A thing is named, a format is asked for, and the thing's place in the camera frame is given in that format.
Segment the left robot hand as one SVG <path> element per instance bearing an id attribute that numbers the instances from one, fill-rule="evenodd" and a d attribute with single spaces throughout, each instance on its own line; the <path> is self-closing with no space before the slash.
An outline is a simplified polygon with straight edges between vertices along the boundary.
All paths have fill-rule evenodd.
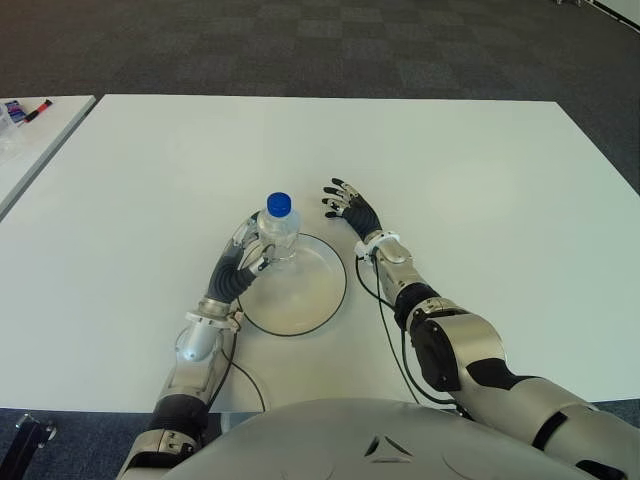
<path id="1" fill-rule="evenodd" d="M 243 294 L 273 262 L 275 245 L 268 244 L 251 264 L 241 266 L 245 249 L 259 240 L 259 211 L 248 217 L 233 233 L 219 257 L 205 293 L 207 299 L 231 304 Z"/>

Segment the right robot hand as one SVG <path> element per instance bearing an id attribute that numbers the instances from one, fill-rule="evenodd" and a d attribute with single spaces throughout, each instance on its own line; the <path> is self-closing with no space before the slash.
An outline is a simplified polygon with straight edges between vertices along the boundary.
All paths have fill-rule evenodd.
<path id="1" fill-rule="evenodd" d="M 382 231 L 377 213 L 352 185 L 332 178 L 331 186 L 325 186 L 323 191 L 327 194 L 321 200 L 328 208 L 324 213 L 326 218 L 345 220 L 363 242 Z"/>

